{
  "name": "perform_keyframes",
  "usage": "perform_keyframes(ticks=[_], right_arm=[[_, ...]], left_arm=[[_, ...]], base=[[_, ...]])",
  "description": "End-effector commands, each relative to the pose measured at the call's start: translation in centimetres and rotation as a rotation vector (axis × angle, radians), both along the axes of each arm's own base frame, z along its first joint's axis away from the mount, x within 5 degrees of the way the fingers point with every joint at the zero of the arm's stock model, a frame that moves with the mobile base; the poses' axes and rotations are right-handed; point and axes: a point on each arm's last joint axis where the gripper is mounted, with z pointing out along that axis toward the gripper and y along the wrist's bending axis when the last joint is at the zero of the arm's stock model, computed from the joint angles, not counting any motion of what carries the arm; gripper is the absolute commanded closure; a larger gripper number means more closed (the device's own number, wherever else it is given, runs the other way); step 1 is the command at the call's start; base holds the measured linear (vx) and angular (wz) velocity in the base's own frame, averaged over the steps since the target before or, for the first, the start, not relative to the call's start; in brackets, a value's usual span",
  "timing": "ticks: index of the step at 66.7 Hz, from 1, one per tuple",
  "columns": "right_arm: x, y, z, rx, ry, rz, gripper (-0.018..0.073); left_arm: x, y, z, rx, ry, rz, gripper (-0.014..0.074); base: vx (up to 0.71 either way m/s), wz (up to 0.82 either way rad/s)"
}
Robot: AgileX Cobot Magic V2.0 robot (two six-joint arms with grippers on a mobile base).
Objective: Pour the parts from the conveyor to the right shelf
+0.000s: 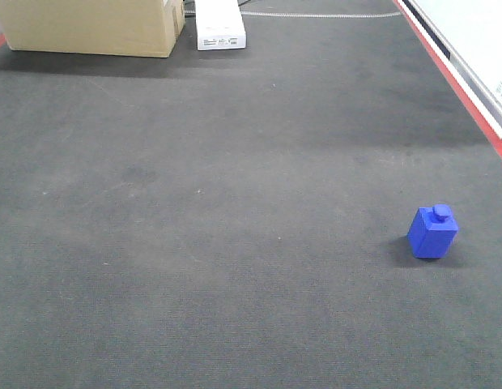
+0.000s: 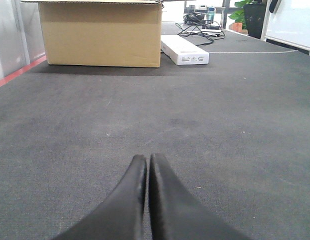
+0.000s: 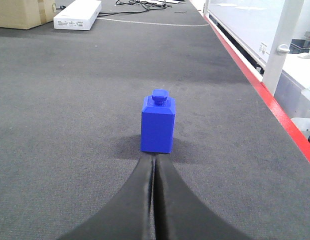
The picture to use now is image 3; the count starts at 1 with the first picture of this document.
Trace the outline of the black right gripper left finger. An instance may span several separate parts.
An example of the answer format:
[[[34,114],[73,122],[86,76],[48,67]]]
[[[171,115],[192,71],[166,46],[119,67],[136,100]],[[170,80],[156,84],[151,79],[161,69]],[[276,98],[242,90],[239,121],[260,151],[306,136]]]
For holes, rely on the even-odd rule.
[[[59,239],[149,239],[153,176],[152,157],[142,156],[132,174],[115,196],[96,214]]]

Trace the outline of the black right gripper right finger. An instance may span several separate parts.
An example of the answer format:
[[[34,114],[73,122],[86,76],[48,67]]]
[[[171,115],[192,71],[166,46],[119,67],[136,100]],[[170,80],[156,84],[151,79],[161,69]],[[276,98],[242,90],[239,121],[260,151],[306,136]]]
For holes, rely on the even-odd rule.
[[[248,240],[206,207],[186,185],[168,155],[155,158],[154,224],[158,240]]]

